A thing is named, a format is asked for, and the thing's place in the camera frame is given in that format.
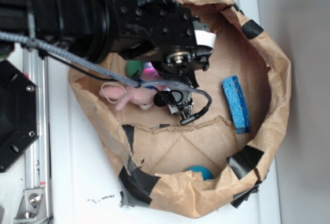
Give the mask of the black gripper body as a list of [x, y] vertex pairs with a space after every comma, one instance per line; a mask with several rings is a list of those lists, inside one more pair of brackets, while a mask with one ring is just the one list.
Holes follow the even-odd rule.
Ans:
[[163, 77], [186, 77], [209, 68], [214, 34], [177, 0], [111, 0], [111, 51], [126, 60], [149, 61]]

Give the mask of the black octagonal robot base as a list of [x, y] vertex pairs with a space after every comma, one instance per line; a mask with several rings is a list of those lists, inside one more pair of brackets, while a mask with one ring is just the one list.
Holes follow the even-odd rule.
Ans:
[[38, 138], [38, 87], [7, 60], [1, 61], [1, 173]]

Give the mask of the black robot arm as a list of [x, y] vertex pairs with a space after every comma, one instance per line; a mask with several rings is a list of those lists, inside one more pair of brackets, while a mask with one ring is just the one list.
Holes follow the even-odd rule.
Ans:
[[1, 30], [34, 35], [93, 63], [109, 53], [149, 61], [166, 77], [207, 70], [206, 24], [177, 0], [1, 0]]

